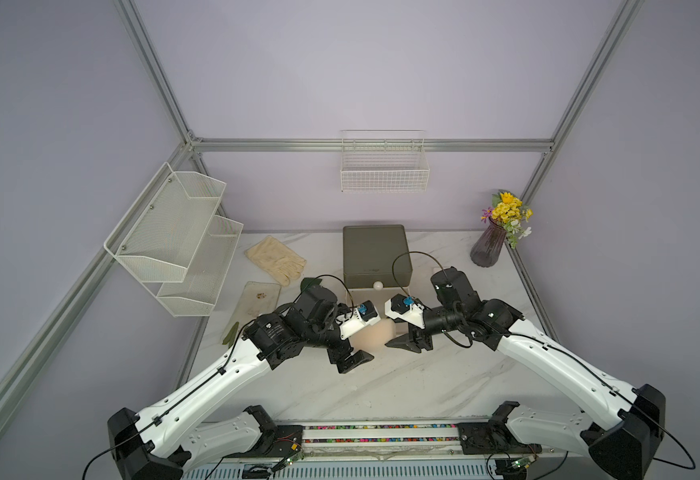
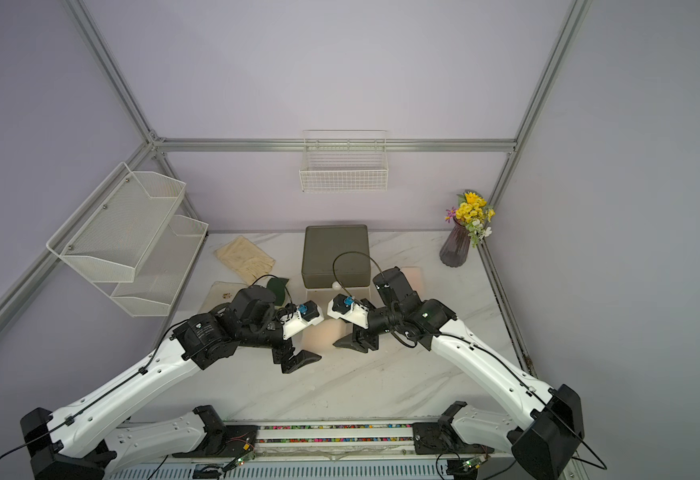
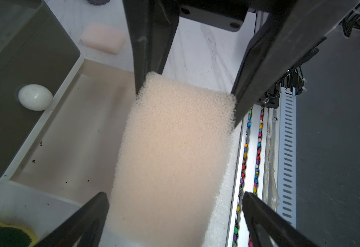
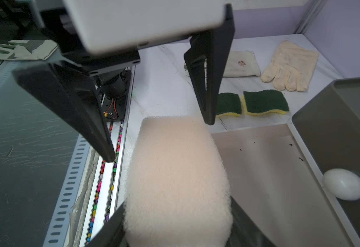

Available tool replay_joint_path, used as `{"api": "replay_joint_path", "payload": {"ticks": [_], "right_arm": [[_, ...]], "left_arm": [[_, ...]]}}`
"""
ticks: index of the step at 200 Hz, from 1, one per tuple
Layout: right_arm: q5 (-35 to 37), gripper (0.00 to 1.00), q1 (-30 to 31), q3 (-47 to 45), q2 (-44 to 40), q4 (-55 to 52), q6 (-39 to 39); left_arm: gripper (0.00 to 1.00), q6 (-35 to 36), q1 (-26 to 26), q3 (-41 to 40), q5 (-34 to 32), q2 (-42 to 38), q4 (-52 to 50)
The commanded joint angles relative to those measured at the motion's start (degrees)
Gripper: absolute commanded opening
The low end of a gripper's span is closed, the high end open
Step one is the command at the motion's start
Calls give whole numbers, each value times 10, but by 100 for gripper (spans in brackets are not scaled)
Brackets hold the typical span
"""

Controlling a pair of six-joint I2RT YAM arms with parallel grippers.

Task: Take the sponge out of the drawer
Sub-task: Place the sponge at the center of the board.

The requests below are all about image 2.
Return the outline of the pink sponge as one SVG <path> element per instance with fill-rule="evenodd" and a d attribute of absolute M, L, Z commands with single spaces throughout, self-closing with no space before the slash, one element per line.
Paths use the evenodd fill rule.
<path fill-rule="evenodd" d="M 426 282 L 424 271 L 421 267 L 405 266 L 401 267 L 401 272 L 406 276 L 411 288 L 416 291 L 420 298 L 426 297 Z"/>

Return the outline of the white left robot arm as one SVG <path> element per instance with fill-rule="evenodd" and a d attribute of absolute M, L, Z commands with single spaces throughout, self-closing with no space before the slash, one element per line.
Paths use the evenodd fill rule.
<path fill-rule="evenodd" d="M 226 426 L 211 406 L 177 420 L 137 427 L 126 421 L 164 391 L 232 357 L 241 347 L 271 351 L 282 373 L 320 360 L 293 338 L 323 321 L 313 301 L 279 306 L 253 285 L 232 301 L 172 325 L 142 360 L 94 392 L 54 411 L 37 408 L 20 421 L 36 479 L 103 479 L 154 457 L 221 448 Z"/>

